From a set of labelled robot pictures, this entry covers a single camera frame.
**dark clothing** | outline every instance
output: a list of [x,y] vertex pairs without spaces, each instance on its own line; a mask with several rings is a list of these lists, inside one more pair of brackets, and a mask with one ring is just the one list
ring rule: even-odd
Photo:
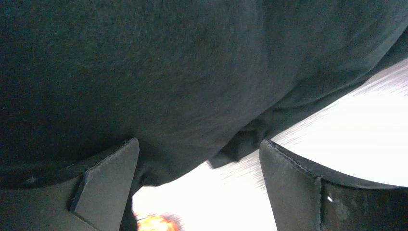
[[0,173],[71,163],[136,137],[131,195],[208,159],[239,160],[408,57],[408,1],[1,8]]

